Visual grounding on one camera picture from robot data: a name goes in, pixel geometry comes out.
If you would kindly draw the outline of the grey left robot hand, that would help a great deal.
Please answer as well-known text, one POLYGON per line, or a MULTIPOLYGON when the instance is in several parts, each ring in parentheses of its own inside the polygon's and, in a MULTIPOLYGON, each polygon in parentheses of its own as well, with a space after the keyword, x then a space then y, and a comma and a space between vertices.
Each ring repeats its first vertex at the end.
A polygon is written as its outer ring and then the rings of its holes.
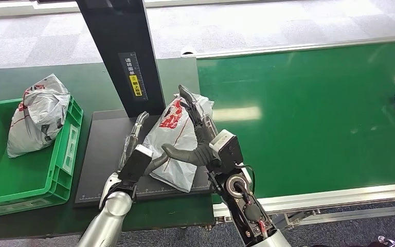
POLYGON ((137 147, 144 148, 143 145, 138 143, 138 137, 140 129, 148 117, 148 112, 144 111, 140 113, 136 118, 131 133, 125 139, 123 152, 118 167, 118 174, 122 180, 124 177, 136 177, 136 179, 138 179, 139 177, 149 175, 152 171, 160 167, 168 160, 168 156, 163 153, 160 157, 150 160, 149 162, 146 162, 145 160, 140 163, 130 161, 132 153, 137 147))

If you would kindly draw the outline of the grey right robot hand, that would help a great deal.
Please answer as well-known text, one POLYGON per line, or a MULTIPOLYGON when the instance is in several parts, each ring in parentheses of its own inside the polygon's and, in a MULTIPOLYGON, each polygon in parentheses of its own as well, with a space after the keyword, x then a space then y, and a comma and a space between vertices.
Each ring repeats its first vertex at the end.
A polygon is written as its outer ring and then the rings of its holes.
POLYGON ((195 166, 210 165, 214 157, 209 143, 217 135, 214 122, 185 86, 180 84, 178 90, 179 95, 185 100, 180 105, 185 108, 193 124, 197 145, 193 150, 177 149, 171 144, 163 144, 161 147, 171 159, 190 163, 195 166))

